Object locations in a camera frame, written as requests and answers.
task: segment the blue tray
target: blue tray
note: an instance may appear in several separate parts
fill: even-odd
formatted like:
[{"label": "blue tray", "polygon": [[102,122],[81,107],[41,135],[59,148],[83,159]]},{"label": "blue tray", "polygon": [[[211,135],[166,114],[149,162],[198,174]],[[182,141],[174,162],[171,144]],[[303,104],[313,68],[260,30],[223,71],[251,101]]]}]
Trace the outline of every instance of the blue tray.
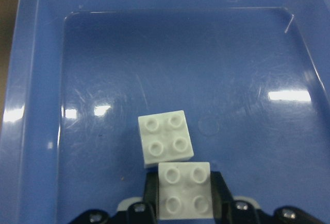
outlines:
[{"label": "blue tray", "polygon": [[173,110],[234,195],[329,221],[329,45],[330,0],[20,0],[0,223],[114,214],[143,192],[137,117]]}]

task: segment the brown table surface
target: brown table surface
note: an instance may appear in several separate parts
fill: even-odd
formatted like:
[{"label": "brown table surface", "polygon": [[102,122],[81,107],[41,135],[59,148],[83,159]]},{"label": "brown table surface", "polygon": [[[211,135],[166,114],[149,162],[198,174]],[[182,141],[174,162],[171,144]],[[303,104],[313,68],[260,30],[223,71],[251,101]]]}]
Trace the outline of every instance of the brown table surface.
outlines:
[{"label": "brown table surface", "polygon": [[18,0],[0,0],[0,127],[17,3]]}]

